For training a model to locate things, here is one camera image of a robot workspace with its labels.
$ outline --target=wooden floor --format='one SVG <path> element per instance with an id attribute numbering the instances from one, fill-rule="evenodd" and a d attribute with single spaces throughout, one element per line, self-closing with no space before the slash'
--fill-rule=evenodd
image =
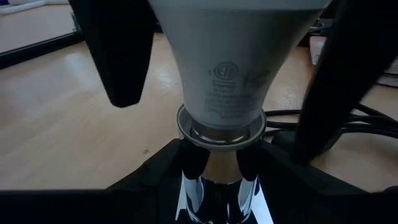
<path id="1" fill-rule="evenodd" d="M 312 70 L 308 50 L 293 50 L 263 108 L 300 108 Z M 397 89 L 376 85 L 364 104 L 398 119 L 397 97 Z M 85 43 L 1 70 L 0 102 L 0 189 L 97 189 L 178 137 L 183 96 L 170 45 L 156 34 L 138 105 L 110 104 Z M 348 134 L 313 164 L 382 190 L 398 185 L 398 141 Z"/>

